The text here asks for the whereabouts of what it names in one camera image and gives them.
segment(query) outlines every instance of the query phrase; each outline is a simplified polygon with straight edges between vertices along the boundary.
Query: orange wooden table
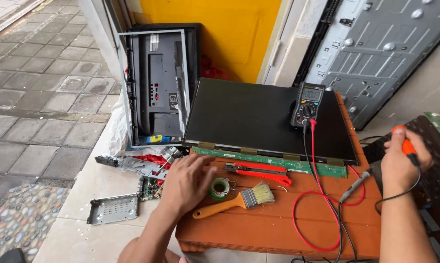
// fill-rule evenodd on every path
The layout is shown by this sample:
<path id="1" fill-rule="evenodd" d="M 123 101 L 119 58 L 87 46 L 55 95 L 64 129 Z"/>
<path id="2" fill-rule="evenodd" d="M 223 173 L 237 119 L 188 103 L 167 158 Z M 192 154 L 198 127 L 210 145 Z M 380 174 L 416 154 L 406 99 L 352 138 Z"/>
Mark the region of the orange wooden table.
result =
<path id="1" fill-rule="evenodd" d="M 354 169 L 361 175 L 369 168 L 369 165 L 339 94 L 337 94 L 337 98 L 360 163 Z M 254 187 L 262 181 L 261 178 L 241 176 L 223 170 L 226 162 L 235 162 L 235 160 L 217 158 L 212 163 L 219 168 L 218 177 L 225 177 L 230 181 L 237 180 L 234 193 L 229 195 L 226 200 L 233 199 L 241 190 Z M 338 240 L 338 228 L 325 199 L 318 195 L 310 194 L 302 197 L 297 205 L 295 215 L 292 217 L 292 208 L 296 197 L 310 190 L 319 192 L 319 188 L 311 175 L 296 172 L 288 172 L 287 175 L 293 181 L 292 185 L 286 188 L 288 192 L 278 187 L 282 186 L 281 184 L 265 180 L 275 196 L 275 202 L 272 204 L 259 205 L 252 209 L 235 207 L 204 219 L 193 219 L 192 213 L 187 213 L 176 227 L 176 238 L 181 250 L 183 252 L 201 252 L 209 248 L 227 248 L 303 255 L 306 260 L 322 260 L 322 257 L 336 258 L 338 248 L 330 252 L 316 251 L 298 236 L 293 226 L 293 220 L 297 221 L 299 229 L 309 242 L 320 248 L 329 248 Z M 326 194 L 337 200 L 356 179 L 355 174 L 349 169 L 348 179 L 320 176 Z M 381 199 L 381 194 L 372 176 L 365 180 L 364 186 L 366 195 L 363 202 L 358 206 L 343 206 L 341 208 L 342 220 L 357 250 L 358 259 L 379 258 L 381 217 L 374 210 L 374 204 Z M 346 203 L 354 203 L 361 194 L 360 187 L 352 193 Z M 213 200 L 207 195 L 198 207 L 217 202 L 219 201 Z M 352 249 L 343 231 L 342 239 L 341 259 L 353 259 Z"/>

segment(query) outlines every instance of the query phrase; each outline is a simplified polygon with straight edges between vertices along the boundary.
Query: pebble mosaic floor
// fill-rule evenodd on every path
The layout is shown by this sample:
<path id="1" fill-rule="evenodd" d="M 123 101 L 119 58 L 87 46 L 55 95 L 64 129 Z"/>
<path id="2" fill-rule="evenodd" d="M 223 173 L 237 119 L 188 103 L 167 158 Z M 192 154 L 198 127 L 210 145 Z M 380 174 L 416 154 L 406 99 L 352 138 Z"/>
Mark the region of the pebble mosaic floor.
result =
<path id="1" fill-rule="evenodd" d="M 10 189 L 0 205 L 0 257 L 21 248 L 26 261 L 32 262 L 69 192 L 33 184 Z"/>

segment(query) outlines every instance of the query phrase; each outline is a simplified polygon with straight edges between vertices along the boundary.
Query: warning label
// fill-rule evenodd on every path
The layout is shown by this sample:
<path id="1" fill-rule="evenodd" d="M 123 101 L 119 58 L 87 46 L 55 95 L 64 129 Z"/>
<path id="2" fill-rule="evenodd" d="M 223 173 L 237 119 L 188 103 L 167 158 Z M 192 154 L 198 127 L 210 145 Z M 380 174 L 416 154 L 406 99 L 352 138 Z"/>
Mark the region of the warning label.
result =
<path id="1" fill-rule="evenodd" d="M 170 111 L 178 110 L 178 95 L 176 93 L 168 93 L 168 104 L 170 106 Z"/>

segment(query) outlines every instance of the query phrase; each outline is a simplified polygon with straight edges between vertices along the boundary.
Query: solder wire spool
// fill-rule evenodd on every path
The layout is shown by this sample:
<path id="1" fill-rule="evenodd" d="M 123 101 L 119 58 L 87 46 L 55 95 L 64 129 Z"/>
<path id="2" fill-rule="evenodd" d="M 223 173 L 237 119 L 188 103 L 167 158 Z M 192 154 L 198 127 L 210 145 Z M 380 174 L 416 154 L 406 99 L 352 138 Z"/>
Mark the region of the solder wire spool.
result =
<path id="1" fill-rule="evenodd" d="M 210 196 L 216 200 L 227 198 L 229 191 L 230 183 L 228 178 L 217 177 L 209 187 Z"/>

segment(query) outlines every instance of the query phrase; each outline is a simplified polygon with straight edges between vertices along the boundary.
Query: paint brush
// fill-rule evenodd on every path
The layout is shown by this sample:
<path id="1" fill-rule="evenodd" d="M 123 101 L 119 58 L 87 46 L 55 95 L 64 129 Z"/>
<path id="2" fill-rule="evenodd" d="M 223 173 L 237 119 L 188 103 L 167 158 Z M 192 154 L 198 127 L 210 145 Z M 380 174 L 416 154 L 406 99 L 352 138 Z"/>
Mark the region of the paint brush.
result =
<path id="1" fill-rule="evenodd" d="M 192 217 L 195 219 L 206 218 L 218 212 L 225 211 L 235 206 L 248 209 L 263 203 L 272 203 L 275 201 L 272 191 L 265 182 L 260 182 L 253 188 L 241 191 L 233 200 L 225 201 L 219 204 L 205 206 L 195 210 Z"/>

